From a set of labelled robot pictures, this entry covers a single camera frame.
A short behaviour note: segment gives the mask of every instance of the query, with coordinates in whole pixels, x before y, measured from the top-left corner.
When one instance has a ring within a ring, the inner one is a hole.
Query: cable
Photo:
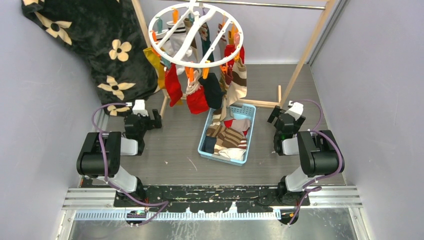
[[[319,120],[318,120],[318,123],[315,125],[315,127],[312,129],[313,131],[316,131],[318,126],[321,124],[321,120],[323,119],[323,115],[324,115],[323,108],[321,107],[321,105],[318,102],[311,100],[311,99],[302,99],[302,100],[299,100],[299,101],[293,101],[293,103],[301,103],[301,102],[313,103],[318,107],[318,109],[319,109]]]
[[[320,186],[316,186],[316,187],[314,187],[314,188],[312,188],[312,189],[307,189],[307,187],[309,187],[311,184],[313,184],[313,183],[315,183],[316,181],[318,181],[318,180],[321,180],[321,179],[327,179],[327,178],[331,178],[331,177],[333,177],[333,176],[335,176],[335,175],[337,175],[338,173],[340,173],[340,171],[342,170],[342,166],[343,166],[343,160],[342,160],[342,154],[340,153],[340,149],[337,147],[337,145],[333,142],[333,140],[331,140],[331,138],[329,138],[327,135],[325,135],[324,133],[322,133],[322,132],[320,132],[320,131],[317,131],[316,129],[318,128],[318,126],[320,125],[320,123],[321,123],[321,120],[322,120],[322,118],[323,118],[323,108],[321,107],[321,105],[319,105],[316,101],[314,101],[314,100],[310,100],[310,99],[303,99],[303,100],[299,100],[299,101],[296,101],[296,102],[310,102],[310,103],[314,103],[318,108],[319,108],[319,121],[318,121],[318,124],[311,130],[311,132],[312,133],[316,133],[316,134],[318,134],[318,135],[320,135],[321,137],[323,137],[323,138],[325,138],[325,140],[327,140],[329,143],[330,143],[330,145],[335,149],[335,152],[337,153],[337,159],[338,159],[338,167],[337,167],[337,169],[333,172],[333,173],[331,173],[331,174],[329,174],[329,175],[324,175],[324,176],[319,176],[319,177],[317,177],[317,178],[315,178],[315,179],[312,179],[312,180],[310,180],[310,181],[308,181],[307,183],[305,183],[303,186],[302,186],[302,188],[303,189],[305,189],[304,191],[305,191],[305,195],[302,197],[302,199],[300,200],[300,203],[299,203],[299,205],[297,206],[297,209],[296,209],[296,211],[294,212],[294,215],[293,215],[293,217],[291,217],[291,219],[290,219],[290,221],[288,222],[288,226],[290,227],[290,224],[292,224],[292,222],[293,222],[293,220],[295,220],[295,217],[296,217],[296,215],[299,213],[299,211],[300,211],[300,209],[301,209],[301,206],[302,206],[302,203],[303,203],[303,201],[308,197],[308,194],[309,193],[311,193],[311,192],[318,192],[318,191],[320,191],[321,189],[323,189],[322,187],[320,187]]]
[[[106,148],[105,148],[105,142],[103,141],[103,134],[107,133],[107,131],[103,131],[101,128],[99,128],[96,123],[95,123],[95,116],[96,113],[100,110],[102,110],[105,107],[111,106],[111,105],[115,105],[115,106],[126,106],[127,104],[125,103],[109,103],[109,104],[105,104],[99,108],[97,108],[94,113],[91,116],[91,123],[93,124],[94,128],[96,130],[99,131],[98,134],[98,140],[100,142],[100,148],[101,148],[101,154],[103,156],[103,163],[104,163],[104,181],[112,188],[118,190],[119,192],[125,194],[129,199],[133,200],[134,202],[136,202],[137,204],[140,204],[142,206],[146,206],[146,207],[158,207],[158,206],[162,206],[159,211],[157,211],[151,218],[143,221],[141,224],[139,224],[139,226],[141,225],[145,225],[147,223],[149,223],[153,218],[155,218],[162,210],[164,210],[164,208],[168,205],[168,201],[163,201],[160,203],[145,203],[142,201],[139,201],[137,199],[135,199],[133,196],[131,196],[128,192],[126,192],[125,190],[121,189],[120,187],[114,185],[113,183],[109,182],[109,168],[108,168],[108,158],[106,156]]]

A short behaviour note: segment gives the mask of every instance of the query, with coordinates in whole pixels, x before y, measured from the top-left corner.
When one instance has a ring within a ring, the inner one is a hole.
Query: gray wooden floor
[[[280,84],[284,91],[295,67],[247,65],[246,99],[276,102],[277,86]],[[181,80],[183,92],[185,82]],[[163,99],[162,92],[156,93],[147,101],[147,108],[160,111]],[[311,69],[307,65],[300,72],[288,97],[288,100],[301,99],[319,102]],[[300,162],[298,156],[278,156],[272,153],[275,128],[267,122],[271,111],[270,108],[257,108],[250,151],[244,166],[200,157],[197,148],[207,113],[190,114],[186,104],[174,107],[168,105],[162,129],[146,133],[143,155],[121,157],[121,165],[130,174],[140,177],[145,185],[275,185],[281,177],[292,173]],[[319,119],[319,110],[315,105],[305,103],[303,113],[306,121],[301,130],[312,129]],[[327,129],[325,120],[320,129]],[[123,118],[111,117],[107,130],[124,131]],[[344,185],[344,181],[339,175],[325,179],[320,184]]]

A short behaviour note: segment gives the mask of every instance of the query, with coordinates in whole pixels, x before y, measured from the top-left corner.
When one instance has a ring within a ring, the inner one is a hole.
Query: black sock
[[[206,98],[207,105],[212,109],[220,109],[223,105],[224,93],[221,90],[220,83],[215,73],[209,73],[207,78],[201,77],[199,83],[204,88],[204,96]]]

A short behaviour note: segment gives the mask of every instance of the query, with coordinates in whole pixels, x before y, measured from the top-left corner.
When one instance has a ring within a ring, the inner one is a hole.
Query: wooden garment rack
[[[132,4],[134,6],[135,13],[138,18],[138,22],[141,26],[141,30],[145,39],[145,42],[148,47],[151,47],[151,42],[149,39],[149,31],[148,26],[146,24],[145,17],[143,15],[142,6],[140,5],[140,0],[132,0]],[[174,1],[174,2],[189,2],[190,0],[161,0],[161,1]],[[312,32],[312,36],[310,37],[305,50],[303,51],[303,54],[297,63],[296,68],[294,69],[293,74],[291,75],[290,81],[288,82],[288,85],[286,86],[284,93],[282,94],[282,88],[281,85],[278,86],[277,89],[277,97],[278,102],[272,102],[272,101],[259,101],[259,100],[248,100],[248,99],[239,99],[237,103],[245,103],[245,104],[251,104],[255,105],[256,107],[261,108],[270,108],[273,109],[275,106],[280,106],[281,108],[284,106],[284,103],[287,100],[287,97],[289,96],[290,91],[293,88],[293,85],[296,82],[296,79],[299,76],[299,73],[302,70],[302,67],[304,66],[308,56],[310,55],[315,42],[317,41],[318,37],[320,36],[320,33],[323,30],[323,27],[327,21],[327,19],[330,17],[330,13],[333,9],[333,7],[336,4],[337,0],[315,0],[319,2],[326,2],[325,6],[308,6],[308,5],[290,5],[290,4],[274,4],[274,3],[254,3],[254,2],[241,2],[241,1],[221,1],[221,0],[198,0],[197,2],[200,3],[209,3],[209,4],[228,4],[228,5],[244,5],[244,6],[257,6],[257,7],[271,7],[271,8],[290,8],[290,9],[307,9],[307,10],[319,10],[322,11],[321,15],[319,16],[318,22],[316,23],[315,29]],[[168,103],[168,99],[170,99],[167,91],[165,89],[162,90],[163,92],[163,103],[162,103],[162,109],[160,110],[160,115],[162,118],[164,117],[165,108]],[[181,98],[182,100],[186,99],[186,95],[184,94]]]

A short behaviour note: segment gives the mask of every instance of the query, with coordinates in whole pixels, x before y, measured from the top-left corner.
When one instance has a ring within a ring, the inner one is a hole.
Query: yellow sock
[[[156,69],[157,85],[160,89],[165,89],[165,71],[164,66],[161,64],[161,58],[153,53],[151,47],[144,49],[143,52],[150,64]]]

